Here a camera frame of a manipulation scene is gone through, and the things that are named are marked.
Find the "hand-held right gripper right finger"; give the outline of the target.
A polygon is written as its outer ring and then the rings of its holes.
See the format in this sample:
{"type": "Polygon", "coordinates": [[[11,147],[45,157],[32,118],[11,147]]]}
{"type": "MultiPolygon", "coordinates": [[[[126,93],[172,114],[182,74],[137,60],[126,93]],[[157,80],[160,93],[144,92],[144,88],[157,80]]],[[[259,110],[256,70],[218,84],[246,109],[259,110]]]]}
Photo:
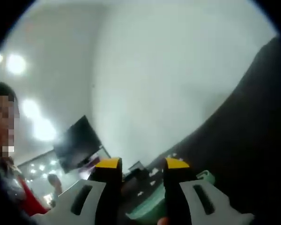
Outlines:
{"type": "Polygon", "coordinates": [[[206,180],[196,177],[184,161],[167,157],[163,169],[169,225],[249,225],[251,213],[240,213],[229,197],[206,180]]]}

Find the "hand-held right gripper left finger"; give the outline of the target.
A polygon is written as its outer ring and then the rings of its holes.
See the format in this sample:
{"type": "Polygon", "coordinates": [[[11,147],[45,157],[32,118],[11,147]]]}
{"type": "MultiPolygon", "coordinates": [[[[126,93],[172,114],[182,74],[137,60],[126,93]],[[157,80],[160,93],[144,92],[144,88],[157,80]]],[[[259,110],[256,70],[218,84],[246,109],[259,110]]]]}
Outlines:
{"type": "Polygon", "coordinates": [[[87,180],[79,180],[58,196],[45,214],[35,214],[38,225],[115,225],[121,198],[122,159],[96,164],[87,180]]]}

